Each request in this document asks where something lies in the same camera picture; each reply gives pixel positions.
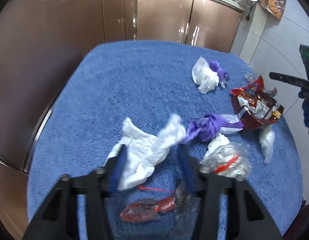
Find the clear plastic bag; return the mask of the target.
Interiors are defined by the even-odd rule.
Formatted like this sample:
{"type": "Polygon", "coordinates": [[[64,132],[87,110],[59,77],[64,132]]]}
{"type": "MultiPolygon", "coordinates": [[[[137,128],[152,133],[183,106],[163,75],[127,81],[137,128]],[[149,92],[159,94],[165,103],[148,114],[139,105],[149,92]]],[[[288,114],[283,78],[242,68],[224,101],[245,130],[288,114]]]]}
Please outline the clear plastic bag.
{"type": "Polygon", "coordinates": [[[259,134],[259,143],[261,145],[261,151],[265,164],[269,164],[272,160],[274,141],[275,133],[272,130],[271,125],[265,126],[263,129],[261,129],[259,134]]]}

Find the clear wrapper red strip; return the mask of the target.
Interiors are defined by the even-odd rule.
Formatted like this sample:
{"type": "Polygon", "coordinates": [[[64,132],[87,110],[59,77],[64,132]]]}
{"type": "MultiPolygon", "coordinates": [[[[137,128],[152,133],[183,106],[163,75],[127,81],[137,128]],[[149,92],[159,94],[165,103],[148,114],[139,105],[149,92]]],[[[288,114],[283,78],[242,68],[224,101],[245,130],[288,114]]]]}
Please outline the clear wrapper red strip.
{"type": "Polygon", "coordinates": [[[200,165],[205,172],[243,181],[252,171],[248,157],[248,145],[230,142],[226,136],[218,134],[208,144],[200,165]]]}

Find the red snack wrapper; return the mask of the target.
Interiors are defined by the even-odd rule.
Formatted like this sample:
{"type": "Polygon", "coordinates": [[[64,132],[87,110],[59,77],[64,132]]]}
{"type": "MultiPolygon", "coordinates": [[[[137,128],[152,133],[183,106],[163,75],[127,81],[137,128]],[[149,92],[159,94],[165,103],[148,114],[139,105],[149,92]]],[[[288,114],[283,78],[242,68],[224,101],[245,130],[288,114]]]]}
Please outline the red snack wrapper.
{"type": "Polygon", "coordinates": [[[272,125],[283,115],[284,107],[274,99],[276,90],[266,90],[262,76],[246,86],[231,89],[230,94],[234,112],[245,129],[272,125]]]}

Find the brown kitchen cabinets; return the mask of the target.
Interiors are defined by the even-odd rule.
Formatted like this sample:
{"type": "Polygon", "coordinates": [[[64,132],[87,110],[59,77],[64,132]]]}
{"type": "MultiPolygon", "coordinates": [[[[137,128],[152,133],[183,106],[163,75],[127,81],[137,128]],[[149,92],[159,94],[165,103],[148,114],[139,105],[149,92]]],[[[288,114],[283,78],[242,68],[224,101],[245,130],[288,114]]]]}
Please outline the brown kitchen cabinets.
{"type": "Polygon", "coordinates": [[[231,0],[0,0],[0,239],[28,225],[28,170],[63,86],[96,45],[163,40],[229,52],[231,0]]]}

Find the purple glove near tissue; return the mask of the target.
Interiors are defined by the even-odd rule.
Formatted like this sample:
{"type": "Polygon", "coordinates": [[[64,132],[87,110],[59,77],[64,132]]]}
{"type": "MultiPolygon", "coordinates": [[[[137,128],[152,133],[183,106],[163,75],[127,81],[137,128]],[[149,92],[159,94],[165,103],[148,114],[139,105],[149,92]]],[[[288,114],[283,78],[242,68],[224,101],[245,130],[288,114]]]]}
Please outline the purple glove near tissue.
{"type": "Polygon", "coordinates": [[[220,86],[225,88],[227,82],[229,81],[229,73],[219,66],[219,62],[217,60],[211,60],[209,67],[212,71],[217,73],[220,86]]]}

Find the purple crumpled glove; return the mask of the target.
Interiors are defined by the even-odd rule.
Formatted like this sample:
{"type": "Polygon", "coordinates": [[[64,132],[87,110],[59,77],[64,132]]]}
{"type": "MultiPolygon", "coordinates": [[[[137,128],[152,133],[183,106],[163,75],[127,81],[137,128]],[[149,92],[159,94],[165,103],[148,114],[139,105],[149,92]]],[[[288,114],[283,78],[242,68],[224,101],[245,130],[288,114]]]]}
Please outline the purple crumpled glove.
{"type": "Polygon", "coordinates": [[[233,134],[241,131],[244,124],[235,114],[215,114],[209,113],[204,117],[191,120],[186,132],[186,137],[181,144],[186,144],[193,139],[199,139],[202,142],[210,142],[221,134],[233,134]]]}

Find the blue terry towel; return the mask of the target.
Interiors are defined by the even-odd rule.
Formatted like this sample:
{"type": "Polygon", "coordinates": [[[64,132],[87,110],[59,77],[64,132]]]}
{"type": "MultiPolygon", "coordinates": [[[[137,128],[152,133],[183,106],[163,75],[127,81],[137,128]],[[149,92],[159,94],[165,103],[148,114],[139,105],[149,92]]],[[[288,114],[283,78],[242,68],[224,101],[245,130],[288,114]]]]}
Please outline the blue terry towel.
{"type": "MultiPolygon", "coordinates": [[[[246,84],[250,67],[238,57],[219,51],[160,41],[125,41],[95,47],[81,62],[60,94],[37,141],[28,178],[28,219],[59,177],[89,174],[104,162],[122,137],[129,117],[145,133],[157,135],[172,113],[189,122],[207,113],[233,114],[229,90],[246,84]],[[201,94],[191,70],[200,57],[217,60],[229,73],[227,87],[201,94]]],[[[274,153],[264,163],[258,131],[229,136],[247,144],[252,172],[247,181],[263,201],[283,235],[297,216],[303,185],[299,155],[286,119],[272,126],[274,153]]],[[[172,147],[144,183],[174,190],[182,171],[172,147]]],[[[172,234],[173,212],[149,223],[125,223],[120,213],[141,198],[163,198],[167,192],[119,191],[106,200],[115,239],[177,239],[172,234]]]]}

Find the white tissue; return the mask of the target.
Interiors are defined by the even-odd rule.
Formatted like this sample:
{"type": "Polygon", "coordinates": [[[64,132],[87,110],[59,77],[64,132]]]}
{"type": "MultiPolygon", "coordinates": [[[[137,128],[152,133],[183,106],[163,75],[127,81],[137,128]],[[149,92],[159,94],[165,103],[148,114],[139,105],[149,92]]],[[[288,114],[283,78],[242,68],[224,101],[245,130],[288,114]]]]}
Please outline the white tissue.
{"type": "Polygon", "coordinates": [[[107,157],[115,157],[121,145],[127,145],[127,161],[118,185],[119,191],[144,183],[153,174],[155,166],[166,159],[170,148],[186,137],[182,118],[174,113],[157,135],[143,132],[130,118],[123,121],[122,132],[122,138],[107,157]]]}
{"type": "Polygon", "coordinates": [[[219,84],[216,72],[210,69],[205,58],[200,57],[192,68],[192,79],[201,94],[214,90],[219,84]]]}

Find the clear wrapper with red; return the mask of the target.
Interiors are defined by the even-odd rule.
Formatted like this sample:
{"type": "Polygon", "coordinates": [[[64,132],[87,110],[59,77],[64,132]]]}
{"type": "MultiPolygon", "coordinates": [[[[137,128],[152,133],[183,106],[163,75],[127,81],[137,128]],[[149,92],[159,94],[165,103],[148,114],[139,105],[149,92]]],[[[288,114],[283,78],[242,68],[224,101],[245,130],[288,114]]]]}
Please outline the clear wrapper with red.
{"type": "Polygon", "coordinates": [[[194,230],[198,215],[199,199],[193,197],[181,181],[172,195],[157,200],[154,198],[137,199],[127,205],[120,218],[128,223],[146,223],[155,220],[167,213],[173,213],[174,227],[172,234],[175,237],[190,236],[194,230]]]}

